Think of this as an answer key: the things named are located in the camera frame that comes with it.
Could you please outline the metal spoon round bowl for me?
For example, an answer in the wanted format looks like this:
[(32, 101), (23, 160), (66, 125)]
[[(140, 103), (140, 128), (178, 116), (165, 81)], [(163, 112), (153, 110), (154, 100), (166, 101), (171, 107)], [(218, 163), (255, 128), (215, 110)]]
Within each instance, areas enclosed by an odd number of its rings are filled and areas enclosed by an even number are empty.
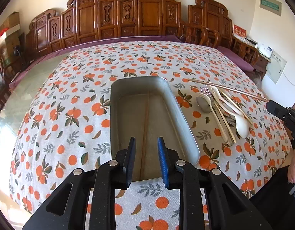
[(204, 113), (210, 113), (211, 112), (209, 103), (206, 101), (205, 98), (203, 98), (203, 97), (197, 97), (196, 98), (196, 101), (197, 101), (198, 106), (201, 108), (201, 110)]

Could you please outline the rectangular metal tray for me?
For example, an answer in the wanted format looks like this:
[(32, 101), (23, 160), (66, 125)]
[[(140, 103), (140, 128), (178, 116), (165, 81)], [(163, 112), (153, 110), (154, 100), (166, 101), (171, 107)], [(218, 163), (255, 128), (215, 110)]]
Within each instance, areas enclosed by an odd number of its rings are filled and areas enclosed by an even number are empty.
[[(140, 180), (144, 114), (150, 93), (148, 132), (143, 180)], [(167, 148), (197, 165), (200, 151), (169, 83), (162, 77), (123, 78), (112, 83), (110, 90), (110, 147), (114, 157), (126, 149), (130, 138), (136, 140), (136, 157), (132, 181), (161, 177), (157, 140), (163, 137)]]

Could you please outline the metal fork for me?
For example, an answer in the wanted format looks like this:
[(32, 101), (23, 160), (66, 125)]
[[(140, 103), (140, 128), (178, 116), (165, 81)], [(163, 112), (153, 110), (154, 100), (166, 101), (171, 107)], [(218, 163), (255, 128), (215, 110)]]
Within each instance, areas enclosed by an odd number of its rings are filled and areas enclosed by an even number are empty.
[(210, 94), (210, 92), (209, 92), (209, 90), (208, 90), (208, 87), (207, 87), (206, 85), (202, 85), (202, 86), (200, 87), (200, 91), (201, 91), (202, 94), (205, 94), (205, 95), (208, 96), (210, 99), (212, 98), (212, 96), (211, 96), (211, 94)]

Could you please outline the white plastic soup spoon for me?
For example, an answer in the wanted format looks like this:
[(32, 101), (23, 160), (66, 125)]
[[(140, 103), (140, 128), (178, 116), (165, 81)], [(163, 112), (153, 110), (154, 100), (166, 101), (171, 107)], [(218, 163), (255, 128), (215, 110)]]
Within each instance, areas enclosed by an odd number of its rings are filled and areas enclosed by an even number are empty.
[(238, 134), (242, 137), (242, 138), (246, 138), (250, 131), (249, 131), (249, 124), (247, 122), (247, 120), (243, 117), (239, 117), (238, 115), (233, 116), (235, 117), (235, 125), (236, 125), (236, 130), (238, 132)]

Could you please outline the white plastic long spoon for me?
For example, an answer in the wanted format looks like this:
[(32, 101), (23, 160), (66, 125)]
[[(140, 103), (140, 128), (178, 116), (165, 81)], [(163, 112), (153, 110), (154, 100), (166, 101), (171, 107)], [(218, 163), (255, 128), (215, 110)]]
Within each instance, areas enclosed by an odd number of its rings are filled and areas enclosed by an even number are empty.
[(242, 114), (242, 112), (240, 112), (240, 110), (238, 110), (235, 106), (233, 106), (228, 101), (226, 101), (224, 98), (222, 98), (218, 89), (215, 89), (213, 86), (210, 86), (210, 85), (208, 85), (207, 87), (208, 87), (209, 92), (214, 97), (215, 101), (218, 103), (218, 105), (224, 111), (226, 111), (226, 113), (228, 113), (232, 116), (238, 115), (239, 117), (243, 117), (243, 114)]

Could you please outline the white electrical cabinet door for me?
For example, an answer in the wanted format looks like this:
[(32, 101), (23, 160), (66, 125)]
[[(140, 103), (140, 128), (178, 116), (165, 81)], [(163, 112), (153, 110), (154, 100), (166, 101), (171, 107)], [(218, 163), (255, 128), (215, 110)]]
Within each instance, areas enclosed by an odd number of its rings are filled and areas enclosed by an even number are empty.
[(270, 60), (271, 62), (266, 67), (266, 74), (276, 84), (283, 73), (287, 61), (275, 51), (272, 52)]

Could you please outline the wooden side table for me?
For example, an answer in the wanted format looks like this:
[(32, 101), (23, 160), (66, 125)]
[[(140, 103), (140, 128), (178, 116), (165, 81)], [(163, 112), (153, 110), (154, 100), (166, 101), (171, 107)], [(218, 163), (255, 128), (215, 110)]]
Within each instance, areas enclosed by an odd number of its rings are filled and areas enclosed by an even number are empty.
[(270, 59), (262, 55), (254, 46), (249, 45), (234, 36), (231, 41), (230, 49), (240, 56), (240, 58), (249, 63), (253, 67), (254, 72), (258, 73), (261, 79), (263, 79), (267, 72), (266, 67), (269, 64)]

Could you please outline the red gift box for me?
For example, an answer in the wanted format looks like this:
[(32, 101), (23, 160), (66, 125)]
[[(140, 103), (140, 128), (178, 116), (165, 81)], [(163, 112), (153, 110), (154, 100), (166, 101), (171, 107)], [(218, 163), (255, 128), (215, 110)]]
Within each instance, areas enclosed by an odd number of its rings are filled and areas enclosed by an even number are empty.
[(236, 24), (233, 25), (233, 34), (235, 35), (235, 37), (239, 37), (241, 39), (245, 39), (247, 32), (245, 29), (243, 29), (240, 26), (237, 26)]

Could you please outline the purple sofa cushion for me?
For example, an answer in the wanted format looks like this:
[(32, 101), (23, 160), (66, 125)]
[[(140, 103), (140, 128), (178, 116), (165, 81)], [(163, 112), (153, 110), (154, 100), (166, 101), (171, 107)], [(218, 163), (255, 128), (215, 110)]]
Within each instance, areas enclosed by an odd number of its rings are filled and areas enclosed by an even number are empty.
[(168, 42), (176, 42), (176, 43), (181, 43), (182, 41), (176, 37), (175, 35), (161, 35), (161, 36), (127, 36), (127, 37), (119, 37), (119, 38), (112, 38), (112, 39), (102, 39), (102, 40), (95, 40), (93, 42), (88, 42), (88, 43), (82, 43), (79, 45), (75, 45), (72, 47), (67, 47), (64, 49), (57, 50), (53, 53), (49, 53), (45, 56), (39, 57), (36, 60), (34, 60), (29, 67), (27, 67), (23, 72), (18, 74), (9, 84), (9, 89), (13, 91), (17, 85), (20, 83), (20, 81), (23, 80), (23, 78), (26, 76), (26, 74), (37, 64), (40, 62), (52, 59), (54, 57), (70, 53), (74, 50), (82, 49), (82, 48), (87, 48), (87, 47), (92, 47), (92, 46), (98, 46), (98, 45), (104, 45), (104, 44), (114, 44), (114, 43), (124, 43), (124, 42), (135, 42), (135, 41), (157, 41), (157, 42), (163, 42), (163, 41), (168, 41)]

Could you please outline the black desk lamp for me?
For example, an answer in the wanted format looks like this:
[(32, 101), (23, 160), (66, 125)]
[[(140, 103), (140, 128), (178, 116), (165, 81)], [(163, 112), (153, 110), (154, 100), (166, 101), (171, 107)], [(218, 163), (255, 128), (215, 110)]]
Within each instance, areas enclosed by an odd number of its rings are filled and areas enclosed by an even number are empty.
[(20, 47), (20, 45), (16, 45), (14, 46), (13, 48), (13, 54), (16, 56), (16, 57), (20, 57), (23, 65), (26, 65), (27, 62), (26, 62), (26, 59), (25, 59), (25, 56), (24, 56), (24, 53)]

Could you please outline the carved wooden sofa bench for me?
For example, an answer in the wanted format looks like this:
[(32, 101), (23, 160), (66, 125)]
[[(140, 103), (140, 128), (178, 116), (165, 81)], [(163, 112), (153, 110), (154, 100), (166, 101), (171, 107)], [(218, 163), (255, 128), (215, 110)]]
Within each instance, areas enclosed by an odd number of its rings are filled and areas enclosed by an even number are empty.
[(32, 19), (25, 52), (34, 60), (95, 40), (177, 35), (180, 21), (175, 0), (69, 0), (64, 12), (48, 9)]

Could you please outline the stacked cardboard boxes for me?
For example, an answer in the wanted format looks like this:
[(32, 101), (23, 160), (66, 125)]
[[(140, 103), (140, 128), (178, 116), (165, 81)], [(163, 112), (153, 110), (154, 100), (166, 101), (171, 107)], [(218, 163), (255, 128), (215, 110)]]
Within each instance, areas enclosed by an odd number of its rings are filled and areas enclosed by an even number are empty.
[(8, 65), (17, 59), (13, 51), (15, 46), (20, 46), (20, 28), (20, 24), (17, 24), (4, 32), (0, 37), (0, 57), (4, 65)]

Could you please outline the cardboard box on top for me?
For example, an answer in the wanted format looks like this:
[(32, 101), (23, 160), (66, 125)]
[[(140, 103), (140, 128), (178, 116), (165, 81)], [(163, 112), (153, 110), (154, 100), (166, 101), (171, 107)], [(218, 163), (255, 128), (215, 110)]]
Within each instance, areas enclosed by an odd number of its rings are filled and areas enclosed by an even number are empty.
[(12, 28), (15, 25), (20, 24), (20, 14), (19, 12), (15, 11), (12, 14), (10, 14), (6, 20), (1, 24), (0, 31), (2, 31), (5, 28)]

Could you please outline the grey wall panel box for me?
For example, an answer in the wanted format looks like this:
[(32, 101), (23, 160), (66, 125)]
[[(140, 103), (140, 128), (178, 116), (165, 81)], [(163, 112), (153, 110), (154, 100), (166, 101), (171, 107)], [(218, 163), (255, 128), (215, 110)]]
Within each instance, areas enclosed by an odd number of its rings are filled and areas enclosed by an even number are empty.
[(260, 0), (260, 8), (281, 16), (282, 3), (277, 0)]

